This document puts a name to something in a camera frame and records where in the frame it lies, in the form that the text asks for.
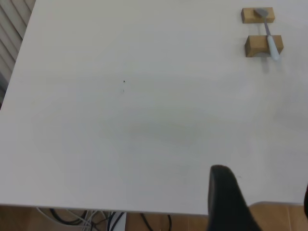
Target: floor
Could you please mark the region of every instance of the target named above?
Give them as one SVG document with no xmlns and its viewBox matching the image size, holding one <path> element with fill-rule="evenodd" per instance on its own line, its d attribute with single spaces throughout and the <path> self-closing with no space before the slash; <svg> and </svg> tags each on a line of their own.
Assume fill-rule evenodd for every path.
<svg viewBox="0 0 308 231">
<path fill-rule="evenodd" d="M 250 209 L 263 231 L 308 231 L 308 220 L 302 206 L 260 204 Z M 168 230 L 166 215 L 146 214 L 146 217 L 154 231 Z M 172 215 L 171 217 L 173 231 L 206 231 L 206 216 Z M 79 231 L 80 229 L 55 224 L 34 208 L 0 206 L 0 230 Z M 129 213 L 126 231 L 148 230 L 139 214 Z"/>
</svg>

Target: spoon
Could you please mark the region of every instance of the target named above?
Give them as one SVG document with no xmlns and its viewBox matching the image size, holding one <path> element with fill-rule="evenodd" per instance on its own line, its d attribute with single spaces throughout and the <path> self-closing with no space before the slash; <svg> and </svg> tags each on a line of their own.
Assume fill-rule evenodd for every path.
<svg viewBox="0 0 308 231">
<path fill-rule="evenodd" d="M 269 44 L 269 51 L 270 51 L 270 55 L 272 57 L 273 60 L 277 61 L 280 59 L 277 47 L 275 45 L 274 39 L 272 37 L 272 35 L 270 35 L 270 31 L 269 31 L 269 26 L 268 23 L 266 22 L 266 17 L 268 16 L 268 12 L 265 9 L 262 8 L 258 8 L 255 9 L 255 12 L 257 14 L 259 14 L 261 17 L 264 18 L 264 26 L 265 26 L 265 30 L 266 30 L 266 35 L 267 35 L 267 39 L 268 39 L 268 44 Z"/>
</svg>

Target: white spoon handle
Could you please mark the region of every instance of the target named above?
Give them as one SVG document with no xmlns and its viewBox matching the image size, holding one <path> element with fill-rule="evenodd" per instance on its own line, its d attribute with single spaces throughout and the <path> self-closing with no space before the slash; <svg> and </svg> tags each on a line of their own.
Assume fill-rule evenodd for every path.
<svg viewBox="0 0 308 231">
<path fill-rule="evenodd" d="M 276 44 L 274 42 L 273 37 L 270 35 L 268 36 L 268 43 L 269 43 L 269 50 L 270 50 L 270 55 L 272 57 L 273 60 L 277 61 L 280 59 Z"/>
</svg>

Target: metal spoon head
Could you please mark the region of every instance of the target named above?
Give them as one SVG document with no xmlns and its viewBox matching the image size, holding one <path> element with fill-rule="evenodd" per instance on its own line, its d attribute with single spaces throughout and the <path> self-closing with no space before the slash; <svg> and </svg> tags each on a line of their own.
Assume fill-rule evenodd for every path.
<svg viewBox="0 0 308 231">
<path fill-rule="evenodd" d="M 264 18 L 266 18 L 269 14 L 267 10 L 264 10 L 262 8 L 255 9 L 255 12 Z"/>
</svg>

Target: white table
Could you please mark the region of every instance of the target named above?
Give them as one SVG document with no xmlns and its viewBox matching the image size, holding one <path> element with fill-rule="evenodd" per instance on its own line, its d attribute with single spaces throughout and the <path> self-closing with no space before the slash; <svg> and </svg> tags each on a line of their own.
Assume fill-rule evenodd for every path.
<svg viewBox="0 0 308 231">
<path fill-rule="evenodd" d="M 282 60 L 246 58 L 271 6 Z M 308 2 L 37 0 L 0 110 L 0 203 L 207 213 L 210 167 L 249 205 L 302 203 Z"/>
</svg>

